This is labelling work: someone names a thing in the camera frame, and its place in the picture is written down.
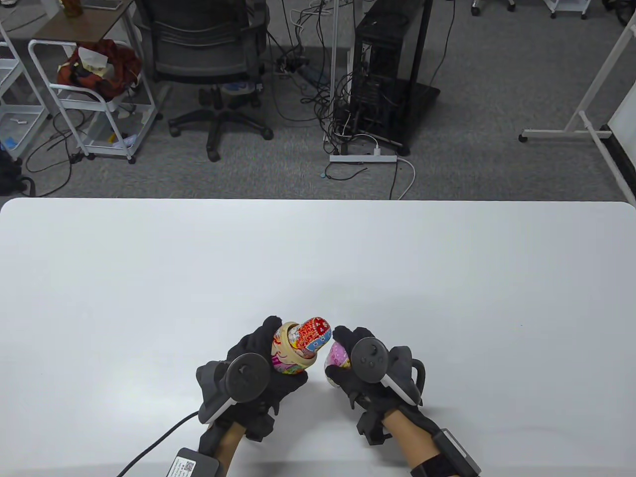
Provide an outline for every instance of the black bag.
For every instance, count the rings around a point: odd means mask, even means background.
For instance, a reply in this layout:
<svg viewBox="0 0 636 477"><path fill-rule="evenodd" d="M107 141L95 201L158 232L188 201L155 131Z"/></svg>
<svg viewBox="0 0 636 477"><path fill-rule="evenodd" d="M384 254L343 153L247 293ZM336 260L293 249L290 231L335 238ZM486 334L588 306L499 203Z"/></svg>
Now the black bag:
<svg viewBox="0 0 636 477"><path fill-rule="evenodd" d="M25 183L29 183L31 191L35 192L33 179L23 176L20 164L14 162L9 153L0 148L0 195L24 192L27 189Z"/></svg>

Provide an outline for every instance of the office chair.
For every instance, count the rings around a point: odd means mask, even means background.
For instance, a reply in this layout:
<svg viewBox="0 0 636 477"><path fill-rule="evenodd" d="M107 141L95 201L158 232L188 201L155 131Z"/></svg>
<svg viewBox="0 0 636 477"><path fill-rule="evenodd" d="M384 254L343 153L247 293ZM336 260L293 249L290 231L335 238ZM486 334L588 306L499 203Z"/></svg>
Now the office chair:
<svg viewBox="0 0 636 477"><path fill-rule="evenodd" d="M263 68L259 56L265 51L268 12L265 0L136 0L134 22L141 31L144 65L155 81L212 85L199 90L199 104L205 108L168 121L170 135L181 134L181 126L209 121L207 157L216 162L221 129L225 123L239 123L258 131L266 141L273 132L246 114L224 109L218 85L251 81L256 89L238 103L260 106ZM214 104L217 112L209 109Z"/></svg>

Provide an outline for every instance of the sticker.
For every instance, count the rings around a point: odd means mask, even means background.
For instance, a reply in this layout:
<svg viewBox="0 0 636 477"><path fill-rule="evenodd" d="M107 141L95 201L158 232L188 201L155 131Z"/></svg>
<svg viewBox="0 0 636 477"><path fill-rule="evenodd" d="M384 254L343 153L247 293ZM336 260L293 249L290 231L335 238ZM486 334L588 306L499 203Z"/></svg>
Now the sticker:
<svg viewBox="0 0 636 477"><path fill-rule="evenodd" d="M170 472L166 477L190 477L197 463L184 457L175 457Z"/></svg>

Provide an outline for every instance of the black computer tower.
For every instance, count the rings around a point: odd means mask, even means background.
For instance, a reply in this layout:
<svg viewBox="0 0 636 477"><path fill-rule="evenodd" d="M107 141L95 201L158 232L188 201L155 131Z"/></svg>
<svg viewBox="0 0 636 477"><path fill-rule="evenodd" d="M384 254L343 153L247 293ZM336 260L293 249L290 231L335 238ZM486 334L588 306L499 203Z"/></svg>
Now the black computer tower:
<svg viewBox="0 0 636 477"><path fill-rule="evenodd" d="M431 7L432 0L376 0L356 27L351 132L371 134L400 155L408 155L413 129L439 94L417 83Z"/></svg>

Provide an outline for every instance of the black glove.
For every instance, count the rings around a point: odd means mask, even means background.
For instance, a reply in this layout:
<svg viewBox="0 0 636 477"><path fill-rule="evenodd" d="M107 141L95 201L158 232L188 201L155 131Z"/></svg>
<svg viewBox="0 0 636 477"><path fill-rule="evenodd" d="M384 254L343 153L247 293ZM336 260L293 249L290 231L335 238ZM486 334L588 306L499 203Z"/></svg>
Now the black glove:
<svg viewBox="0 0 636 477"><path fill-rule="evenodd" d="M373 336L373 333L366 328L351 331L345 326L337 326L333 330L333 339L344 347L349 356L358 341L370 336ZM411 350L408 347L396 346L389 351L389 368L394 379L415 385L411 378ZM398 409L415 425L429 432L436 427L434 422L420 413L417 406L407 404L392 389L380 383L369 384L362 381L351 368L331 365L325 369L325 374L346 393L352 409L354 403L365 409L357 428L371 445L382 444L391 436L384 434L382 430L382 420L391 410Z"/></svg>
<svg viewBox="0 0 636 477"><path fill-rule="evenodd" d="M270 316L262 326L250 335L245 335L241 341L228 351L228 361L232 361L245 353L258 353L270 363L270 382L265 391L247 403L235 404L229 407L219 419L226 422L236 422L245 427L245 436L253 441L262 441L273 431L274 419L268 411L273 408L278 415L282 399L307 382L307 372L297 375L285 375L274 370L272 364L272 341L274 333L282 325L277 316Z"/></svg>

